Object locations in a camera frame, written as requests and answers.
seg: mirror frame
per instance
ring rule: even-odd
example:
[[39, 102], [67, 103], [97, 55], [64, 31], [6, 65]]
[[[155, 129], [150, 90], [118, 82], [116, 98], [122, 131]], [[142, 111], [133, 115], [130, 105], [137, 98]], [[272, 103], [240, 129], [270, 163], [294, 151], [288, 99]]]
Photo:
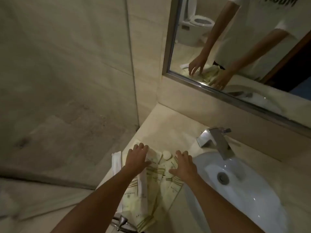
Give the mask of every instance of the mirror frame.
[[254, 105], [252, 103], [239, 100], [233, 96], [230, 96], [221, 91], [215, 90], [211, 87], [205, 86], [199, 82], [196, 82], [190, 78], [177, 74], [173, 71], [169, 70], [169, 66], [171, 63], [171, 58], [173, 54], [174, 42], [176, 31], [178, 27], [179, 13], [181, 7], [182, 0], [172, 0], [169, 14], [169, 24], [167, 30], [166, 44], [165, 44], [165, 52], [164, 52], [164, 61], [162, 68], [162, 75], [168, 77], [176, 82], [182, 83], [186, 86], [192, 87], [196, 90], [199, 90], [205, 94], [208, 94], [212, 97], [220, 99], [230, 105], [238, 107], [242, 110], [250, 112], [256, 116], [264, 118], [268, 121], [276, 123], [282, 127], [286, 127], [294, 132], [297, 132], [301, 135], [311, 138], [311, 128], [302, 125], [294, 120], [286, 118], [282, 115], [271, 112], [267, 109]]

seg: round soap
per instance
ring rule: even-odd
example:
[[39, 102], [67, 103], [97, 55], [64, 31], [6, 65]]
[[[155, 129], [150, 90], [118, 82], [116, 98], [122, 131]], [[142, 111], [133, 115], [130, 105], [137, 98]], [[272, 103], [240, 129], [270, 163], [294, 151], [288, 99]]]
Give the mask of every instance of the round soap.
[[169, 160], [171, 157], [172, 157], [172, 154], [169, 151], [167, 150], [163, 151], [163, 158], [165, 160]]

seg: toilet bowl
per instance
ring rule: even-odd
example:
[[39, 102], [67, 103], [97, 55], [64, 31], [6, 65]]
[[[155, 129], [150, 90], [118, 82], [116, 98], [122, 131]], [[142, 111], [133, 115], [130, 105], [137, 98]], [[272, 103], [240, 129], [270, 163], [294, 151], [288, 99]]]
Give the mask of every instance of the toilet bowl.
[[183, 0], [176, 40], [178, 43], [195, 46], [201, 36], [209, 33], [215, 22], [205, 16], [196, 15], [197, 0]]

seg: hand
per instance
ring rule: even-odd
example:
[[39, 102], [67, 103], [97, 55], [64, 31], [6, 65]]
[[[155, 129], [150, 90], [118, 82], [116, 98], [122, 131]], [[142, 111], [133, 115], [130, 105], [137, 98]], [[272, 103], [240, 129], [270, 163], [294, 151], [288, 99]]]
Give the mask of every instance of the hand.
[[133, 149], [128, 150], [123, 168], [126, 169], [130, 175], [133, 175], [133, 178], [151, 164], [150, 161], [145, 161], [148, 149], [148, 145], [140, 143], [139, 145], [134, 145]]
[[233, 74], [234, 72], [231, 70], [222, 70], [218, 76], [209, 83], [209, 86], [211, 87], [213, 85], [213, 88], [223, 90], [232, 78]]
[[198, 176], [196, 165], [192, 162], [192, 156], [188, 155], [188, 151], [181, 153], [177, 150], [176, 154], [178, 167], [177, 169], [170, 169], [169, 173], [188, 183]]
[[189, 64], [189, 75], [193, 75], [197, 69], [200, 67], [200, 74], [203, 71], [204, 65], [206, 64], [208, 54], [198, 55], [190, 64]]

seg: shirt sleeve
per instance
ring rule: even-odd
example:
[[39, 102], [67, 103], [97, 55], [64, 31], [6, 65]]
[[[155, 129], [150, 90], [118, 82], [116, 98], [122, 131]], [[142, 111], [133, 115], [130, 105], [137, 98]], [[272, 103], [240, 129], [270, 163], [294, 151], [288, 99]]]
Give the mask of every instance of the shirt sleeve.
[[302, 39], [311, 30], [310, 4], [309, 0], [299, 0], [275, 28], [288, 32], [298, 40]]
[[232, 1], [232, 2], [234, 2], [235, 4], [241, 6], [244, 0], [229, 0], [229, 1]]

